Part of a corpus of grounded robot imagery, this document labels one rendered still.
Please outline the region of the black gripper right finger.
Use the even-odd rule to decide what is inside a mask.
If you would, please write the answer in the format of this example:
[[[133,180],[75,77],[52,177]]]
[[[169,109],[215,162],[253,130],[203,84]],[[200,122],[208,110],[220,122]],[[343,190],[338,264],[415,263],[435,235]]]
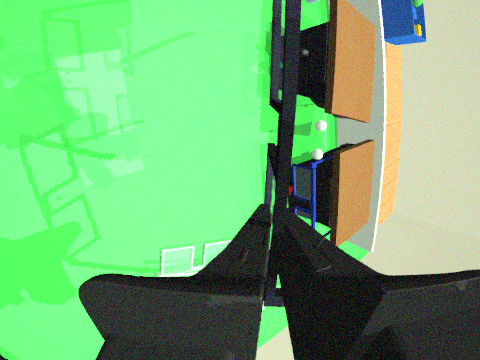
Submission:
[[[480,307],[480,269],[381,275],[288,208],[277,275],[293,360],[360,360],[389,325]]]

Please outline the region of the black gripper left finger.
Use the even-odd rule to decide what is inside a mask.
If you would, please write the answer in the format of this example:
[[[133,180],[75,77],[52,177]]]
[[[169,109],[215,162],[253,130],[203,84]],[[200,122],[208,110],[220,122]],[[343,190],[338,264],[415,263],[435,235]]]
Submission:
[[[220,349],[256,360],[267,281],[271,205],[261,203],[211,263],[192,276],[103,273],[80,303],[100,335]]]

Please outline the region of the black glasses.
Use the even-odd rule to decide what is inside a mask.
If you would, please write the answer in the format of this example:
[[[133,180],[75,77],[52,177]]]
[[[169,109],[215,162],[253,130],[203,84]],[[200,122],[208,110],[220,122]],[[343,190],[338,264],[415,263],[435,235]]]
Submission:
[[[301,0],[272,1],[271,89],[269,105],[279,113],[275,143],[268,143],[265,200],[271,205],[271,236],[264,307],[284,308],[283,291],[276,288],[283,247],[289,172],[295,135],[297,77],[299,77]]]

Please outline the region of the long white flat panel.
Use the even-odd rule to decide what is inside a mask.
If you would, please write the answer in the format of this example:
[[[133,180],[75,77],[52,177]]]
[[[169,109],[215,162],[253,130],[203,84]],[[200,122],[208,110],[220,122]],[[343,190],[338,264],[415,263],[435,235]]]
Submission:
[[[360,123],[353,119],[340,119],[337,117],[337,147],[341,144],[357,144],[364,140],[375,140],[373,152],[373,179],[371,192],[371,205],[369,205],[368,223],[359,231],[349,237],[347,243],[361,247],[372,252],[375,247],[377,224],[379,224],[381,189],[383,189],[383,167],[385,156],[385,123],[387,123],[387,76],[385,76],[385,47],[383,15],[381,15],[380,0],[347,0],[365,17],[375,25],[375,68],[373,68],[373,91],[371,103],[371,116],[369,123]]]

